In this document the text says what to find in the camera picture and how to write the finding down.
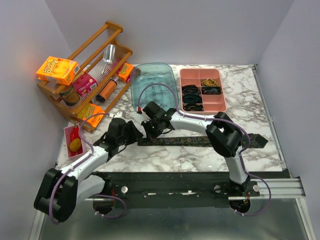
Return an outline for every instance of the wooden spice rack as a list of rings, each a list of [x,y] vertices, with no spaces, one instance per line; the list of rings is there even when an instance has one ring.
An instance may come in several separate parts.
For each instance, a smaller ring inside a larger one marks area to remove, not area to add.
[[[80,98],[80,101],[75,106],[67,106],[59,93],[63,92],[67,87],[63,84],[53,83],[49,81],[41,81],[37,84],[45,96],[53,103],[57,110],[70,122],[77,124],[82,123],[83,120],[78,118],[80,111],[90,102],[94,102],[95,96],[106,86],[110,78],[115,74],[123,63],[132,55],[133,51],[130,48],[120,45],[116,41],[116,36],[122,33],[123,28],[113,22],[107,21],[96,33],[94,33],[87,41],[85,41],[74,53],[67,59],[76,61],[80,70],[90,74],[98,83],[98,86],[89,94]],[[104,49],[107,45],[114,44],[115,56],[114,62],[107,65],[104,74],[101,74],[105,63],[102,61]],[[125,93],[130,86],[130,83],[124,85],[120,93],[115,97],[111,104],[104,110],[108,113],[116,104],[119,98]],[[84,129],[93,132],[96,128],[86,124]]]

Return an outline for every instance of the gray floor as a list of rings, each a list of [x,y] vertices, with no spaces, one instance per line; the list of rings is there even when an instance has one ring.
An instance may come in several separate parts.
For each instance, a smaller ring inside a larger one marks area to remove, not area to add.
[[[266,200],[252,201],[255,212]],[[95,216],[82,202],[60,225],[44,219],[41,240],[306,240],[294,199],[273,199],[269,209],[241,217],[228,208],[129,209],[119,219]]]

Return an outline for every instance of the white wall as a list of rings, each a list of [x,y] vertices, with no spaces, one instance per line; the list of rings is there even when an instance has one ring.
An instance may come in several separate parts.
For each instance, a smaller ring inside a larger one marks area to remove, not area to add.
[[[131,63],[256,64],[293,0],[45,0],[72,51],[105,21]]]
[[[0,239],[26,240],[67,124],[37,88],[35,73],[49,55],[71,51],[43,0],[2,1],[0,32]]]
[[[288,169],[300,176],[320,238],[320,1],[295,0],[258,64]]]

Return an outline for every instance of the metal cup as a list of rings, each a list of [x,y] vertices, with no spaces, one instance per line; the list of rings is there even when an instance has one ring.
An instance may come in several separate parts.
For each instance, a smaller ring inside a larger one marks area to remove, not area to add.
[[[115,59],[115,52],[116,52],[116,45],[109,44],[108,46],[106,46],[104,53],[103,53],[103,57],[102,57],[102,61],[105,63],[105,65],[103,67],[101,74],[104,74],[106,66],[108,64],[113,63],[113,61]]]

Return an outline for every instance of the pink box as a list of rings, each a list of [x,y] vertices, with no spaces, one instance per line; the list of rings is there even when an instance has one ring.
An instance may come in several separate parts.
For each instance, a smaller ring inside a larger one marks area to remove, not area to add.
[[[91,92],[93,89],[95,89],[98,86],[98,84],[92,76],[85,72],[72,84],[72,86],[82,97],[87,93]]]
[[[222,90],[222,94],[211,95],[202,93],[202,82],[205,79],[214,79],[218,86]],[[181,91],[181,104],[182,110],[184,110],[182,87],[186,85],[195,85],[198,87],[199,96],[202,98],[202,103],[196,103],[196,105],[202,105],[203,111],[192,111],[190,113],[203,113],[203,114],[216,114],[218,112],[225,112],[227,110],[227,103],[225,99],[225,92],[222,84],[220,72],[215,68],[184,68],[180,70],[180,91]]]
[[[68,158],[74,162],[87,152],[87,145],[84,141],[81,140],[82,153],[71,156],[71,152],[69,150],[69,144],[70,144],[70,134],[72,133],[73,128],[74,126],[67,126],[63,130],[64,130],[64,138],[66,142],[66,150],[68,152]]]

